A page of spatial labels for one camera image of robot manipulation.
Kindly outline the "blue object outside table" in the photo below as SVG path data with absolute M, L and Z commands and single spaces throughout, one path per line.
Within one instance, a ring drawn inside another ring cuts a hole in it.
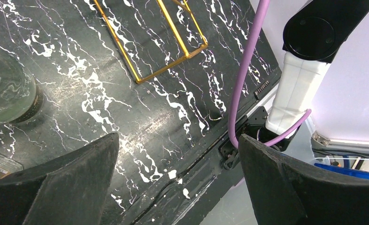
M 315 163 L 314 166 L 331 171 L 331 172 L 369 180 L 369 172 L 349 169 L 349 168 L 343 168 L 343 167 L 338 167 L 338 166 L 333 166 L 333 165 L 324 165 L 320 163 Z

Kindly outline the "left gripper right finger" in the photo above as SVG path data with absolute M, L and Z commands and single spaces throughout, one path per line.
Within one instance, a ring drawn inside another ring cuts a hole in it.
M 332 172 L 242 135 L 238 152 L 260 225 L 369 225 L 369 180 Z

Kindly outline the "clear tall glass bottle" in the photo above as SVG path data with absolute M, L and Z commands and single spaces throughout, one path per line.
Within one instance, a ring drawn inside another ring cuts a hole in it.
M 0 125 L 29 120 L 43 103 L 44 93 L 34 76 L 13 55 L 0 49 Z

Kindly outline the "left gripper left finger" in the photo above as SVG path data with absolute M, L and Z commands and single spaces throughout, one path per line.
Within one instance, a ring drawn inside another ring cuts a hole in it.
M 119 152 L 109 133 L 0 179 L 0 225 L 97 225 Z

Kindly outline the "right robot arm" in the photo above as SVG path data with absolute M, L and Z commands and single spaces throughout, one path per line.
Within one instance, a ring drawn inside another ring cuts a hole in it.
M 267 121 L 269 142 L 312 110 L 312 133 L 327 146 L 369 147 L 369 0 L 253 0 L 240 71 L 266 37 L 281 70 Z

